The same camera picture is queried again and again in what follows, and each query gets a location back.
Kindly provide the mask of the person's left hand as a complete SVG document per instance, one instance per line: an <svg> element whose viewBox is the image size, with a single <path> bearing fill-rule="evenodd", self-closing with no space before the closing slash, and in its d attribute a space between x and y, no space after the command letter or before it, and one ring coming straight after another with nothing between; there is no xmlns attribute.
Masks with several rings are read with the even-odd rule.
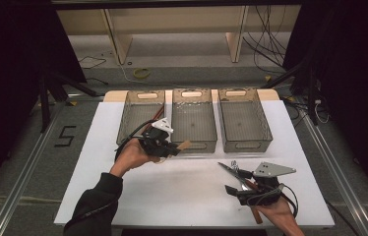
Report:
<svg viewBox="0 0 368 236"><path fill-rule="evenodd" d="M109 173L121 178L131 169L140 167L147 162L159 161L159 157L147 155L137 139L132 139L123 147Z"/></svg>

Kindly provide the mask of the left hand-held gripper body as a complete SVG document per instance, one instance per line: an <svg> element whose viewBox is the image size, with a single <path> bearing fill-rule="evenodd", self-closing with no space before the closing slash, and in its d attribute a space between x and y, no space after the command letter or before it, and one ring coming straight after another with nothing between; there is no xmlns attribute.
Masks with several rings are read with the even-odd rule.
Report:
<svg viewBox="0 0 368 236"><path fill-rule="evenodd" d="M173 133L173 129L167 118L153 122L139 138L141 147L147 155L167 157L170 150L176 147L167 146L167 138Z"/></svg>

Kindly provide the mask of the white table cover sheet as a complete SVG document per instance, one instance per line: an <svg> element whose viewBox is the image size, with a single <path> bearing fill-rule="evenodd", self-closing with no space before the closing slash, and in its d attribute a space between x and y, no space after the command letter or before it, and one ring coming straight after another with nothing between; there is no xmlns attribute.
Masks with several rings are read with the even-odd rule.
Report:
<svg viewBox="0 0 368 236"><path fill-rule="evenodd" d="M116 138L125 100L111 91L94 114L92 124L55 221L71 219L83 191L92 188L114 161ZM225 192L238 181L225 171L232 160L246 170L261 162L293 168L280 177L284 192L296 198L297 223L308 228L334 224L283 103L273 89L259 92L273 140L264 153L181 154L161 164L148 163L126 173L113 223L121 228L254 228L251 210Z"/></svg>

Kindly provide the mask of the smoky clear plastic bin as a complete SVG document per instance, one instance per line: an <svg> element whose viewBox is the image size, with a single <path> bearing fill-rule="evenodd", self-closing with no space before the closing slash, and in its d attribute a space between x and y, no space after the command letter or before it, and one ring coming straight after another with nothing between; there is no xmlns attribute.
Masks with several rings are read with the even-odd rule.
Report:
<svg viewBox="0 0 368 236"><path fill-rule="evenodd" d="M222 88L218 111L223 150L265 152L274 139L256 88Z"/></svg>
<svg viewBox="0 0 368 236"><path fill-rule="evenodd" d="M172 92L171 141L189 141L186 153L213 153L217 142L212 92L208 88L178 88Z"/></svg>
<svg viewBox="0 0 368 236"><path fill-rule="evenodd" d="M127 92L116 141L116 157L130 139L139 139L142 136L143 128L164 103L164 92L161 90Z"/></svg>

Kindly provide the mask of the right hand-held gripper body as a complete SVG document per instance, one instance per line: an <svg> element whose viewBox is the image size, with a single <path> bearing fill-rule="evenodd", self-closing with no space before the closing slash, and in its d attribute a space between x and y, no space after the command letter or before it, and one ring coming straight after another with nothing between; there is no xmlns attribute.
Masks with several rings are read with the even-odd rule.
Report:
<svg viewBox="0 0 368 236"><path fill-rule="evenodd" d="M248 191L239 191L237 199L243 206L268 206L276 203L282 194L283 185L279 183L277 177L295 173L296 169L263 161L250 172L253 174L251 179L255 180L256 187L250 187L252 190Z"/></svg>

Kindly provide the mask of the black curtain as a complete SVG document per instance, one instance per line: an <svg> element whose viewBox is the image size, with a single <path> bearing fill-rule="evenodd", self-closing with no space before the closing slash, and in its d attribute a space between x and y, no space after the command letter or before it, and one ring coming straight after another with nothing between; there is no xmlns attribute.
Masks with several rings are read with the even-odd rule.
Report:
<svg viewBox="0 0 368 236"><path fill-rule="evenodd" d="M329 14L334 21L312 61L313 73L344 138L368 176L368 0L303 0L283 67L311 48Z"/></svg>
<svg viewBox="0 0 368 236"><path fill-rule="evenodd" d="M51 0L0 0L0 166L36 104L43 69L86 80Z"/></svg>

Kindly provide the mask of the light wooden shelf unit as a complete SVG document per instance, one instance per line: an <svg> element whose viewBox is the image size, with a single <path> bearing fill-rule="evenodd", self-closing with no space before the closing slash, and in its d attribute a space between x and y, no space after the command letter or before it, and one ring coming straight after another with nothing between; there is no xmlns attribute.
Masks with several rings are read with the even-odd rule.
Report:
<svg viewBox="0 0 368 236"><path fill-rule="evenodd" d="M59 10L69 35L106 35L115 60L123 64L135 34L221 32L233 63L239 61L244 32L293 30L298 5Z"/></svg>

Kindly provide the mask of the aluminium floor rail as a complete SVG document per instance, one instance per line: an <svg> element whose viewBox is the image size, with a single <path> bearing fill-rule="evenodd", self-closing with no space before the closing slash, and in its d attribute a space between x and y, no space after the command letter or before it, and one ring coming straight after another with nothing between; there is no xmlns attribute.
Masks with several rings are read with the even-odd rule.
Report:
<svg viewBox="0 0 368 236"><path fill-rule="evenodd" d="M63 108L62 102L51 105L49 124L42 128L41 111L35 107L0 167L0 236L10 222Z"/></svg>
<svg viewBox="0 0 368 236"><path fill-rule="evenodd" d="M316 126L311 120L311 116L314 115L314 112L308 108L307 110L301 110L300 113L304 116L304 124L311 134L311 137L316 144L323 161L325 162L334 182L337 185L337 189L339 190L345 205L348 207L351 216L356 223L359 235L368 236L368 212L353 191L352 186L348 182L346 175L338 164L334 153L329 148L329 145L319 127Z"/></svg>

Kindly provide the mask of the black metal stand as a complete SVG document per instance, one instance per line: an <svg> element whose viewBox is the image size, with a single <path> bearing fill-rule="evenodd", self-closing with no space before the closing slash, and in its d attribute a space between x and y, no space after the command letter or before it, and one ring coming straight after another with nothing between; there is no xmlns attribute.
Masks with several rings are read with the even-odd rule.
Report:
<svg viewBox="0 0 368 236"><path fill-rule="evenodd" d="M74 89L82 91L91 97L103 96L103 93L87 88L79 82L76 82L58 72L43 72L39 76L38 84L42 116L41 132L44 132L48 128L51 121L48 95L51 94L58 102L65 102L68 99L68 93L63 88L64 85L68 85Z"/></svg>
<svg viewBox="0 0 368 236"><path fill-rule="evenodd" d="M278 76L276 79L270 80L263 86L263 89L271 89L290 78L293 78L293 82L290 86L292 94L299 95L306 92L308 115L313 124L317 125L318 115L315 111L315 101L318 99L316 89L317 79L313 75L311 63L308 60L303 59L299 64Z"/></svg>

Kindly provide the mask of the wooden-handled spoon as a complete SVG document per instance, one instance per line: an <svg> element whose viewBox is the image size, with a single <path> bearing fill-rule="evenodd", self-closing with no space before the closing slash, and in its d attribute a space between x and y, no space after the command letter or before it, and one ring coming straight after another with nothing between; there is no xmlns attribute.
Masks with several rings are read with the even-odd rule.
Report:
<svg viewBox="0 0 368 236"><path fill-rule="evenodd" d="M188 148L190 145L191 145L191 142L190 141L185 141L185 142L181 143L177 148L180 151L182 151L182 150ZM166 161L166 157L162 157L158 163L163 163L165 161Z"/></svg>

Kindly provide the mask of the wooden-handled knife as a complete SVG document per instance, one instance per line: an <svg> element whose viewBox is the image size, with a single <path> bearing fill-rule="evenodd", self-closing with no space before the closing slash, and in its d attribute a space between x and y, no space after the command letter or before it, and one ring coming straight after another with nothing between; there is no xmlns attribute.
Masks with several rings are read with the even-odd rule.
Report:
<svg viewBox="0 0 368 236"><path fill-rule="evenodd" d="M248 191L248 190L252 190L251 188L249 188L247 186L247 184L245 183L245 181L238 176L238 174L236 173L236 170L234 168L231 168L227 165L225 165L224 163L221 163L221 162L218 162L218 164L225 170L227 171L230 175L232 175L233 177L235 177L239 182L240 182L240 185L241 185L241 188L243 191ZM252 211L252 214L254 216L254 219L256 221L257 224L262 224L263 223L263 219L262 217L260 216L259 212L254 209L252 206L250 206L250 210Z"/></svg>

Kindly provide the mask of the person's right hand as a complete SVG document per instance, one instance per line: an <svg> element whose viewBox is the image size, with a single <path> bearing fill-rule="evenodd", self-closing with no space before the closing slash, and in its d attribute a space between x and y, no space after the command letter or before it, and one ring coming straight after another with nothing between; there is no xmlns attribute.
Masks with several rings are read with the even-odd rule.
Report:
<svg viewBox="0 0 368 236"><path fill-rule="evenodd" d="M280 229L286 236L292 235L297 228L296 221L291 213L288 202L280 197L274 204L268 206L255 206L274 226Z"/></svg>

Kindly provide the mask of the yellow tape roll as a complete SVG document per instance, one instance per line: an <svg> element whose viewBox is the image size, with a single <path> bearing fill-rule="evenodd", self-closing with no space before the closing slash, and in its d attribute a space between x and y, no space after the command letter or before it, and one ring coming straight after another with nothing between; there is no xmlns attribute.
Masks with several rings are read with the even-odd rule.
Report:
<svg viewBox="0 0 368 236"><path fill-rule="evenodd" d="M151 71L148 68L137 68L133 71L133 76L137 79L145 79L150 73Z"/></svg>

